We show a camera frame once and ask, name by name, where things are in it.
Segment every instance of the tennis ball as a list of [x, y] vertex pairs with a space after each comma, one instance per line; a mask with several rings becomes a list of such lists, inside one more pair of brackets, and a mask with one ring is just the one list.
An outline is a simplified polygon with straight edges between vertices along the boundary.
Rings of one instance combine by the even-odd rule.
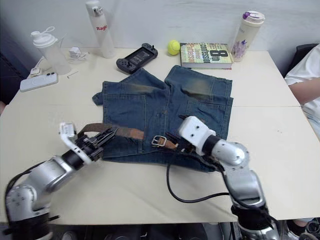
[[171, 55], [177, 55], [180, 51], [180, 43], [177, 40], [171, 40], [168, 43], [168, 53]]

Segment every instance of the belt buckle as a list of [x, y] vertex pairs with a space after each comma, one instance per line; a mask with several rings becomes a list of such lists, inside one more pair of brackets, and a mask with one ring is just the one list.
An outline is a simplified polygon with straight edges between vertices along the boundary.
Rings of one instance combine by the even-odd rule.
[[[158, 142], [160, 141], [160, 139], [164, 139], [164, 142], [162, 144], [159, 144]], [[161, 135], [155, 135], [151, 141], [152, 147], [164, 147], [166, 145], [167, 142], [167, 138], [165, 136], [161, 136]]]

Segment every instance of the white water bottle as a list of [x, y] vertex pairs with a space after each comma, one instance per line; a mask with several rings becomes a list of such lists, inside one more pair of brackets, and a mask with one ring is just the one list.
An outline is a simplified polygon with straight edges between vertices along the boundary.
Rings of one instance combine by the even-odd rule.
[[264, 21], [265, 15], [258, 11], [246, 11], [242, 15], [241, 25], [231, 50], [235, 62], [240, 62], [245, 56]]
[[116, 55], [114, 43], [100, 2], [98, 0], [87, 1], [85, 6], [103, 57], [106, 59], [114, 57]]
[[33, 31], [31, 33], [33, 45], [40, 50], [45, 59], [51, 64], [54, 72], [67, 74], [71, 71], [71, 67], [58, 46], [58, 39], [49, 33], [54, 30], [55, 27], [50, 26], [43, 32]]

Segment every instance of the white t-shirt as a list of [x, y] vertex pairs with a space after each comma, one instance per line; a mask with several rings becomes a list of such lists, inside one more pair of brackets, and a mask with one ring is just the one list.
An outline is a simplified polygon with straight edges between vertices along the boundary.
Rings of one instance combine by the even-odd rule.
[[[315, 46], [288, 74], [284, 80], [288, 85], [320, 78], [320, 44]], [[320, 97], [301, 106], [307, 116], [320, 123]]]

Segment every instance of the white table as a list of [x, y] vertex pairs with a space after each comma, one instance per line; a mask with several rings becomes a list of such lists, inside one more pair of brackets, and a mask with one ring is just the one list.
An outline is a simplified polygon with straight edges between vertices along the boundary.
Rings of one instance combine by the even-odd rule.
[[[103, 81], [126, 77], [115, 62], [133, 50], [117, 51], [113, 59], [91, 55], [89, 61], [72, 65], [55, 85], [17, 93], [0, 117], [1, 193], [16, 174], [67, 150], [58, 135], [60, 122], [72, 121], [79, 130], [102, 121], [102, 107], [91, 97], [101, 91]], [[164, 80], [175, 64], [179, 56], [160, 50], [145, 69]], [[268, 52], [249, 51], [232, 70], [199, 72], [233, 80], [228, 140], [249, 149], [250, 167], [260, 178], [270, 213], [279, 220], [320, 216], [320, 143]], [[163, 165], [98, 161], [53, 195], [51, 214], [61, 216], [57, 224], [236, 220], [228, 196], [195, 204], [176, 201], [165, 173]], [[170, 180], [185, 199], [226, 191], [217, 172], [173, 166]], [[3, 200], [0, 197], [0, 222], [6, 221]]]

